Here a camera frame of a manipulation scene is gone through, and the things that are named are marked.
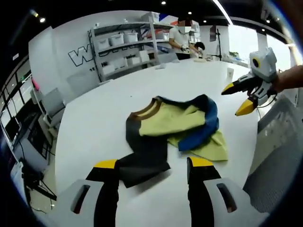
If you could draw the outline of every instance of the human arm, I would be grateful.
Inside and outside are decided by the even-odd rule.
[[[176,43],[175,40],[172,38],[169,38],[169,44],[174,48],[182,50],[182,46],[180,46],[178,43]]]
[[[195,51],[196,53],[200,53],[199,50],[198,50],[197,48],[195,48],[194,45],[189,44],[188,46],[189,46],[190,49],[192,49],[192,50]]]
[[[278,73],[277,79],[273,82],[273,89],[278,93],[285,89],[299,87],[303,87],[303,65]]]

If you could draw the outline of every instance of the blue fabric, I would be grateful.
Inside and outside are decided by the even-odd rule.
[[[217,117],[218,109],[216,103],[208,98],[207,111],[205,112],[205,124],[190,135],[179,141],[179,151],[194,149],[204,143],[219,128],[219,119]]]

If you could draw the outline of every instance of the face mask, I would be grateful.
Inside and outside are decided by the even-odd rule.
[[[189,33],[190,30],[191,30],[191,26],[180,26],[179,27],[179,31],[184,34]]]

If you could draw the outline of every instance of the robotic arm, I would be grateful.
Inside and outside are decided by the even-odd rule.
[[[222,95],[230,95],[239,91],[255,91],[249,95],[236,112],[236,116],[246,115],[254,111],[258,105],[265,103],[271,95],[276,95],[272,82],[277,78],[276,56],[271,47],[265,53],[250,53],[251,72],[226,86]]]

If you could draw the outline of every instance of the shirt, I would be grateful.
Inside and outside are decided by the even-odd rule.
[[[188,33],[186,33],[186,34],[181,33],[178,29],[178,26],[173,27],[169,30],[169,38],[174,39],[175,42],[177,44],[179,44],[180,46],[188,47],[189,34]],[[172,47],[172,49],[174,49],[175,53],[188,53],[188,52],[183,52],[180,49],[177,49],[177,48],[174,48],[174,47]]]

